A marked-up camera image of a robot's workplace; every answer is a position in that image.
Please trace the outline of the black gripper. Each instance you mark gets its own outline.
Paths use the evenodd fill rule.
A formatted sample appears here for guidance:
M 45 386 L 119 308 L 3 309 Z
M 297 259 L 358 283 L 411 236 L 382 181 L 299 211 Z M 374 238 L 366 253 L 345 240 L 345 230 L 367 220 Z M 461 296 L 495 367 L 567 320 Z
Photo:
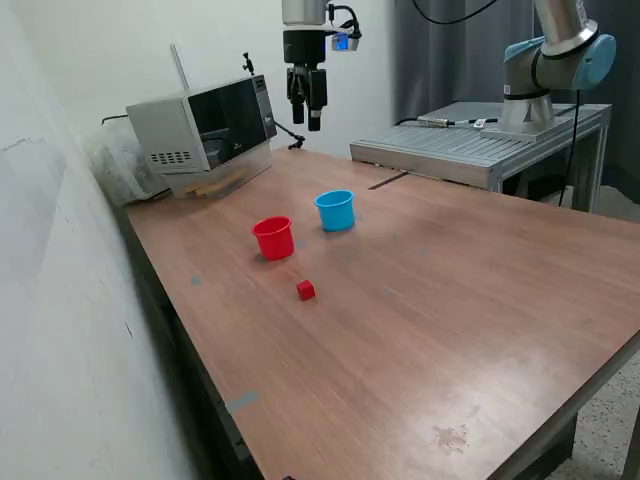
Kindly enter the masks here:
M 285 30 L 283 54 L 286 64 L 315 69 L 318 64 L 326 60 L 326 33 L 322 30 Z M 303 78 L 295 67 L 289 67 L 287 98 L 291 103 L 293 123 L 305 123 L 306 103 L 308 130 L 320 131 L 322 109 L 328 104 L 326 71 L 324 69 L 308 71 L 305 99 Z

